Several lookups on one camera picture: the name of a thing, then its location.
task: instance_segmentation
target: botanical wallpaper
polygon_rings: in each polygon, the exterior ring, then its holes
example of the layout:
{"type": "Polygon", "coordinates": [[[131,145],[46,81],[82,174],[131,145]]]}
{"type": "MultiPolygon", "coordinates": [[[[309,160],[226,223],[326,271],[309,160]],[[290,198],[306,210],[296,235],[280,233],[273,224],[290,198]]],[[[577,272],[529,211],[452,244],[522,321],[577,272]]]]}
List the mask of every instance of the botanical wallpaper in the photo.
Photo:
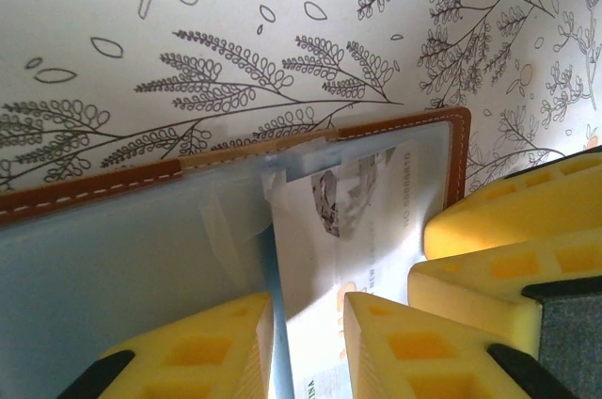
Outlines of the botanical wallpaper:
{"type": "Polygon", "coordinates": [[[467,190],[598,144],[600,0],[0,0],[0,191],[465,105],[467,190]]]}

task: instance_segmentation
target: card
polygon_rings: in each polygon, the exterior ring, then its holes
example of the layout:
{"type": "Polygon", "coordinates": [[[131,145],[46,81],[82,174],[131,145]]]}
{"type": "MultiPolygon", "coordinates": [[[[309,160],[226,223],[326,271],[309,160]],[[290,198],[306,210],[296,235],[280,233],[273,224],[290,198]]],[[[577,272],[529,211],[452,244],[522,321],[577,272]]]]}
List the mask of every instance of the card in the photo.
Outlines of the card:
{"type": "Polygon", "coordinates": [[[414,141],[282,185],[272,199],[295,399],[352,399],[343,298],[407,303],[421,257],[414,141]]]}

